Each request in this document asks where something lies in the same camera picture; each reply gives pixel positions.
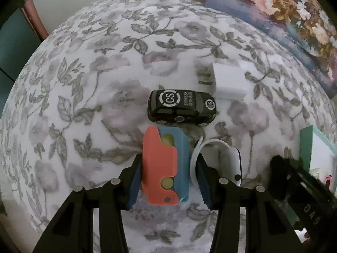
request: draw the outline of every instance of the painting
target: painting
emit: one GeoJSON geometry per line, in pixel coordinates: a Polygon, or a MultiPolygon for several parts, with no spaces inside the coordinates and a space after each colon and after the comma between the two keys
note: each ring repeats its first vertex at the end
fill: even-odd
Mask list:
{"type": "Polygon", "coordinates": [[[337,95],[337,35],[317,0],[206,0],[260,29],[295,55],[328,94],[337,95]]]}

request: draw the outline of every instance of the toy car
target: toy car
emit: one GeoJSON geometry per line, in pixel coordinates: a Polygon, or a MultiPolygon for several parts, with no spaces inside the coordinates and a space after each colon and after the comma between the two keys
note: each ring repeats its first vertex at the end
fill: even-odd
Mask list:
{"type": "Polygon", "coordinates": [[[192,90],[154,90],[148,102],[148,117],[158,124],[194,123],[200,127],[211,123],[216,115],[212,96],[192,90]]]}

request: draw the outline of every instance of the floral bedsheet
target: floral bedsheet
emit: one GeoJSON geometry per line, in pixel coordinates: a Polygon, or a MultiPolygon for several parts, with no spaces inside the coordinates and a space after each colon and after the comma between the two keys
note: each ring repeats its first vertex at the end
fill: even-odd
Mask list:
{"type": "MultiPolygon", "coordinates": [[[[299,130],[315,124],[336,143],[336,107],[302,63],[253,26],[191,0],[102,0],[61,24],[30,58],[0,121],[0,161],[41,234],[75,186],[118,177],[141,152],[156,89],[210,92],[208,65],[240,66],[243,101],[216,100],[207,127],[178,126],[191,145],[219,138],[240,149],[243,185],[266,184],[269,161],[299,153],[299,130]]],[[[191,186],[189,202],[152,206],[142,192],[123,212],[130,252],[208,252],[217,213],[191,186]]],[[[94,247],[100,252],[98,211],[94,247]]],[[[244,250],[245,228],[240,229],[244,250]]]]}

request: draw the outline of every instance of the white charger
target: white charger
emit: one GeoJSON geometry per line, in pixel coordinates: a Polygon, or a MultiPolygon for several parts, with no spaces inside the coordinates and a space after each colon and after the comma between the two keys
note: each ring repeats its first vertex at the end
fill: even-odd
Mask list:
{"type": "Polygon", "coordinates": [[[242,68],[211,63],[209,70],[215,79],[214,98],[242,100],[247,95],[250,84],[242,68]]]}

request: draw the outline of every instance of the blue plastic piece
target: blue plastic piece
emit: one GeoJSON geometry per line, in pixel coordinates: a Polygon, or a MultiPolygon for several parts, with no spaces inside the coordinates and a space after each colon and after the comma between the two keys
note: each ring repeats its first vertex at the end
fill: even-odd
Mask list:
{"type": "Polygon", "coordinates": [[[129,209],[131,209],[137,201],[141,182],[142,182],[142,167],[141,167],[141,163],[139,163],[139,165],[137,166],[136,172],[134,174],[134,178],[130,185],[129,202],[127,203],[127,206],[129,209]]]}
{"type": "Polygon", "coordinates": [[[199,163],[197,163],[197,170],[198,170],[198,184],[201,195],[203,197],[203,202],[208,206],[208,208],[210,208],[213,205],[213,202],[211,200],[211,188],[208,185],[205,173],[203,172],[203,169],[199,163]]]}
{"type": "Polygon", "coordinates": [[[178,173],[174,177],[173,190],[178,194],[180,202],[188,201],[189,194],[189,140],[185,133],[175,126],[161,126],[158,128],[160,136],[171,134],[174,147],[178,150],[178,173]]]}

